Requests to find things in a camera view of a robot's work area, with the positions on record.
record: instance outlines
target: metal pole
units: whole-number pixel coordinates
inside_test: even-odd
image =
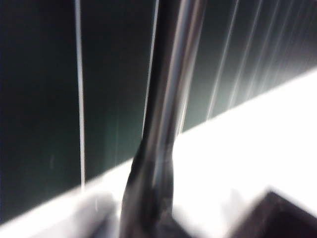
[[[123,197],[121,238],[162,237],[157,229],[171,214],[172,148],[189,94],[205,4],[159,1],[144,133]]]

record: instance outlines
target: black object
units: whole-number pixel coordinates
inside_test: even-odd
[[[269,192],[231,238],[316,238],[317,219]]]
[[[190,88],[205,0],[160,0],[144,133],[127,182],[121,238],[186,237],[171,217],[172,149]]]

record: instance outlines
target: vertical line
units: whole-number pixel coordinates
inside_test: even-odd
[[[265,70],[264,78],[262,80],[262,84],[261,84],[261,87],[259,89],[259,93],[263,92],[265,90],[265,85],[268,84],[268,77],[269,77],[269,73],[270,73],[270,68],[271,68],[271,66],[273,64],[274,59],[276,58],[277,51],[280,48],[281,40],[282,40],[282,37],[283,37],[284,32],[285,32],[286,23],[288,22],[288,18],[289,18],[293,3],[294,3],[294,0],[291,0],[290,4],[288,5],[286,16],[284,18],[284,21],[282,23],[282,27],[281,27],[281,29],[279,31],[278,36],[277,36],[277,41],[276,41],[274,49],[273,49],[273,54],[272,54],[272,56],[271,56],[271,58],[270,58],[270,60],[268,62],[268,66],[267,66],[267,68]],[[272,81],[273,82],[271,82],[271,84],[275,85],[275,79],[272,79]]]
[[[289,57],[292,57],[294,54],[296,54],[296,52],[300,52],[299,49],[297,48],[298,47],[298,44],[299,44],[299,40],[300,40],[300,37],[302,35],[302,32],[303,32],[303,29],[304,29],[304,26],[305,26],[305,23],[310,15],[310,10],[313,6],[313,1],[311,1],[311,3],[308,5],[308,8],[307,10],[304,10],[303,13],[306,12],[306,14],[304,15],[304,19],[301,21],[301,22],[298,22],[298,26],[299,26],[299,32],[298,34],[295,36],[295,40],[294,40],[294,45],[293,45],[293,48],[290,50],[288,56]],[[292,62],[289,62],[285,68],[285,73],[284,73],[284,77],[286,75],[286,73],[293,69],[293,67],[296,65],[296,63],[292,63]]]
[[[118,140],[119,140],[119,107],[117,107],[116,113],[116,125],[115,125],[115,151],[114,151],[114,166],[118,164]]]
[[[225,64],[225,61],[226,61],[226,58],[227,58],[228,48],[229,48],[229,45],[230,45],[231,34],[232,34],[232,31],[233,31],[236,15],[237,15],[237,11],[238,11],[238,5],[239,5],[239,0],[235,0],[234,10],[233,10],[232,15],[231,15],[231,21],[230,21],[230,25],[229,25],[229,28],[228,28],[228,33],[227,33],[227,36],[226,36],[226,41],[225,41],[224,48],[223,48],[223,51],[222,51],[222,56],[221,56],[219,68],[217,70],[216,79],[215,79],[215,82],[214,82],[213,90],[212,90],[210,101],[209,101],[209,107],[208,107],[208,110],[207,110],[206,121],[209,119],[209,117],[213,113],[214,103],[215,103],[215,99],[217,97],[217,92],[218,92],[218,88],[219,88],[219,82],[220,82],[220,79],[222,77],[223,67],[224,67],[224,64]]]
[[[81,43],[80,0],[75,0],[76,54],[79,102],[79,136],[80,136],[80,182],[82,192],[85,189],[85,127],[84,127],[84,88],[83,88],[83,58]]]
[[[250,83],[249,83],[249,86],[248,86],[248,89],[247,89],[245,101],[248,100],[250,98],[250,96],[251,96],[251,91],[253,89],[253,85],[255,83],[256,76],[258,74],[262,58],[264,57],[264,54],[265,54],[266,49],[267,49],[268,39],[269,39],[269,37],[271,35],[271,31],[272,31],[272,28],[273,28],[273,25],[274,25],[274,21],[275,21],[276,15],[277,15],[277,10],[278,10],[279,3],[280,3],[280,0],[277,0],[276,1],[276,5],[274,7],[274,11],[273,11],[273,16],[271,18],[271,21],[269,22],[268,29],[267,29],[267,32],[266,32],[266,35],[265,35],[265,38],[264,38],[264,41],[263,41],[263,44],[262,44],[262,47],[261,47],[261,51],[260,51],[260,55],[259,55],[258,60],[257,60],[256,67],[253,70],[253,73],[252,73],[252,76],[251,76],[251,80],[250,80]]]
[[[244,69],[246,66],[246,61],[247,61],[247,58],[249,56],[249,51],[250,51],[250,47],[251,47],[251,44],[253,41],[254,32],[255,32],[255,29],[257,27],[259,15],[260,15],[260,12],[262,9],[262,3],[263,3],[263,0],[259,0],[256,14],[254,15],[254,18],[252,20],[252,26],[251,26],[251,30],[249,32],[248,41],[247,41],[246,47],[244,49],[241,63],[239,65],[239,71],[237,73],[237,76],[236,76],[235,81],[234,81],[234,86],[233,86],[232,91],[231,91],[231,97],[230,97],[227,109],[230,109],[235,104],[235,101],[236,101],[237,91],[239,89],[239,85],[240,85],[240,81],[241,81],[241,75],[244,72]]]
[[[156,35],[157,21],[158,21],[158,11],[159,11],[158,9],[159,9],[159,0],[156,0],[156,2],[155,2],[155,11],[154,11],[154,19],[153,19],[153,28],[152,28],[152,38],[151,38],[151,50],[150,50],[150,59],[149,59],[147,90],[146,90],[146,94],[145,94],[145,103],[144,103],[142,137],[143,137],[143,133],[144,133],[145,117],[146,117],[146,113],[147,113],[148,96],[149,96],[149,88],[150,88],[150,80],[151,80],[151,72],[152,72],[153,52],[154,52],[154,42],[155,42],[155,35]]]
[[[314,22],[314,19],[315,19],[315,16],[316,16],[316,13],[315,13],[315,6],[312,6],[312,9],[313,9],[313,12],[312,12],[312,18],[311,18],[311,20],[310,20],[310,23],[309,23],[309,26],[308,26],[308,28],[307,28],[307,30],[305,31],[305,33],[303,34],[303,40],[302,40],[302,43],[301,43],[301,46],[300,46],[300,51],[303,51],[303,49],[304,49],[304,45],[305,45],[305,42],[306,42],[306,40],[307,40],[307,35],[309,34],[309,31],[310,31],[310,29],[311,29],[311,27],[312,27],[312,25],[313,25],[313,22]],[[299,67],[297,68],[297,71],[296,71],[296,74],[297,73],[301,73],[301,70],[303,69],[303,61],[301,61],[300,63],[299,63]]]
[[[288,38],[288,41],[286,43],[285,50],[284,50],[283,55],[281,57],[281,60],[278,64],[277,72],[276,72],[275,77],[274,77],[274,80],[276,81],[276,85],[281,83],[283,81],[282,78],[285,76],[285,73],[283,73],[283,74],[280,73],[279,78],[276,80],[277,74],[281,71],[282,65],[285,67],[287,66],[285,64],[285,60],[286,60],[287,56],[289,55],[289,48],[290,48],[290,43],[292,42],[292,36],[296,30],[297,25],[299,24],[299,20],[300,20],[300,16],[301,16],[304,4],[305,4],[305,2],[302,1],[300,8],[299,8],[299,11],[297,12],[297,15],[295,17],[294,25],[292,27],[290,34],[289,34],[289,38]]]

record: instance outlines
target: dark panel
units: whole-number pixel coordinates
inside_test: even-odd
[[[141,140],[154,1],[82,1],[87,178]]]
[[[2,222],[80,182],[72,0],[1,1]]]
[[[237,14],[221,71],[220,62],[236,2]],[[243,64],[261,2],[259,18]],[[210,0],[184,130],[206,120],[218,71],[221,74],[210,118],[316,66],[316,23],[317,3],[313,0]],[[241,67],[244,69],[239,78]],[[237,78],[236,98],[230,104]]]

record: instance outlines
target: white surface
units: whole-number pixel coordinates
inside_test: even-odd
[[[270,188],[317,216],[316,91],[311,71],[177,138],[173,213],[188,232],[226,237]],[[0,237],[34,237],[61,221],[68,225],[45,237],[81,237],[85,221],[103,217],[109,196],[118,219],[130,166],[131,160],[86,184],[84,193],[76,188],[2,225]],[[79,221],[74,214],[83,206],[89,216]]]

